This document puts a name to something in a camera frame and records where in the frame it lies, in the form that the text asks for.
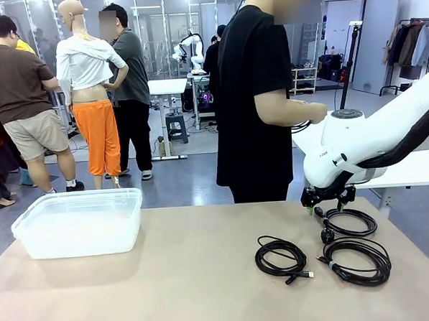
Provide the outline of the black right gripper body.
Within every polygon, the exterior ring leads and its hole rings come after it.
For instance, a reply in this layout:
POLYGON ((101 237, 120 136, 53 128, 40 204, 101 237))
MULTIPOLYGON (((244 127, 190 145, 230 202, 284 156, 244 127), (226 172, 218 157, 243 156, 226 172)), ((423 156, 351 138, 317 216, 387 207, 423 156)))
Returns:
POLYGON ((320 203, 326 200, 337 200, 342 194, 345 193, 345 191, 346 187, 328 187, 325 189, 321 189, 318 187, 311 186, 307 188, 308 202, 320 203))

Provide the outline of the person's right hand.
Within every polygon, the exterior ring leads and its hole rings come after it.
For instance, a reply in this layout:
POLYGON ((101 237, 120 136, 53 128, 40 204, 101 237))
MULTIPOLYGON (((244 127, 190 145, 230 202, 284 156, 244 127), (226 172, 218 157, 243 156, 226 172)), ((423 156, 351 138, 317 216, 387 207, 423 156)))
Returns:
POLYGON ((300 102, 300 118, 312 124, 319 124, 326 116, 328 107, 322 103, 300 102))

